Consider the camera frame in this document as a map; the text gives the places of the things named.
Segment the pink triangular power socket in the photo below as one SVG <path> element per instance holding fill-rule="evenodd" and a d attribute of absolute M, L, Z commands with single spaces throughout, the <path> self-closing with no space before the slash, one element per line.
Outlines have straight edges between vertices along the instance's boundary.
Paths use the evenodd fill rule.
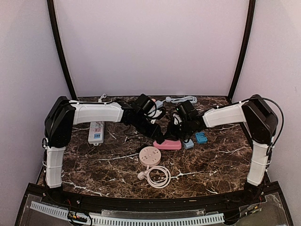
<path fill-rule="evenodd" d="M 182 144 L 180 140 L 165 140 L 163 143 L 159 144 L 157 141 L 153 142 L 153 146 L 159 150 L 181 150 Z"/>

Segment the pink round power socket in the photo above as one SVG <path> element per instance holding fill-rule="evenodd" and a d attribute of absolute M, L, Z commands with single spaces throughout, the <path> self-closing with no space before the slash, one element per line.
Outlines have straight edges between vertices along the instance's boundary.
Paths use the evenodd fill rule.
<path fill-rule="evenodd" d="M 157 166 L 161 161 L 161 152 L 158 148 L 147 146 L 139 152 L 139 161 L 145 167 Z"/>

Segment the light blue plug adapter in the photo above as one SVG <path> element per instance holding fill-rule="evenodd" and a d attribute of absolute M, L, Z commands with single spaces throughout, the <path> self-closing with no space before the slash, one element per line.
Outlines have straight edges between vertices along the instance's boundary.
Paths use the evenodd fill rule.
<path fill-rule="evenodd" d="M 193 141 L 192 141 L 191 139 L 189 139 L 189 140 L 184 140 L 184 141 L 182 142 L 182 145 L 183 145 L 183 147 L 184 147 L 185 149 L 191 149 L 191 148 L 194 147 L 194 143 L 193 143 Z"/>

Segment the bright blue plug adapter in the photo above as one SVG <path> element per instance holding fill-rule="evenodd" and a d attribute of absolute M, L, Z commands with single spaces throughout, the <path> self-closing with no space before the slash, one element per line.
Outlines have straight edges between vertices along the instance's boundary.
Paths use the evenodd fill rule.
<path fill-rule="evenodd" d="M 208 139 L 207 137 L 205 136 L 205 133 L 204 132 L 196 132 L 195 133 L 195 137 L 196 137 L 196 142 L 198 144 L 205 144 L 207 143 Z"/>

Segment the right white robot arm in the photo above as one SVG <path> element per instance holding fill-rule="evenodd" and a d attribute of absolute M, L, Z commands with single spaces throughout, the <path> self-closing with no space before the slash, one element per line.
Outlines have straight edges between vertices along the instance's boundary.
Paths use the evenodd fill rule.
<path fill-rule="evenodd" d="M 269 167 L 272 150 L 284 127 L 284 115 L 278 117 L 268 103 L 279 106 L 271 99 L 253 95 L 243 101 L 216 106 L 198 113 L 192 103 L 186 100 L 176 106 L 179 118 L 169 122 L 164 137 L 170 140 L 187 140 L 194 133 L 204 129 L 245 123 L 253 147 L 247 182 L 259 186 Z"/>

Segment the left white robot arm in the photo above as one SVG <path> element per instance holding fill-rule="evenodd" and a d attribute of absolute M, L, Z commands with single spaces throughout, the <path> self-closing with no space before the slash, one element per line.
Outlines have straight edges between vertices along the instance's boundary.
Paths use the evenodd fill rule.
<path fill-rule="evenodd" d="M 116 99 L 110 102 L 80 102 L 69 100 L 65 96 L 57 99 L 48 113 L 43 139 L 46 149 L 45 183 L 50 188 L 48 198 L 56 205 L 66 202 L 66 194 L 58 187 L 62 185 L 63 154 L 71 140 L 74 125 L 89 122 L 121 122 L 131 125 L 136 130 L 159 144 L 164 142 L 164 135 L 149 111 L 155 107 L 155 102 L 145 94 L 136 100 L 126 102 Z"/>

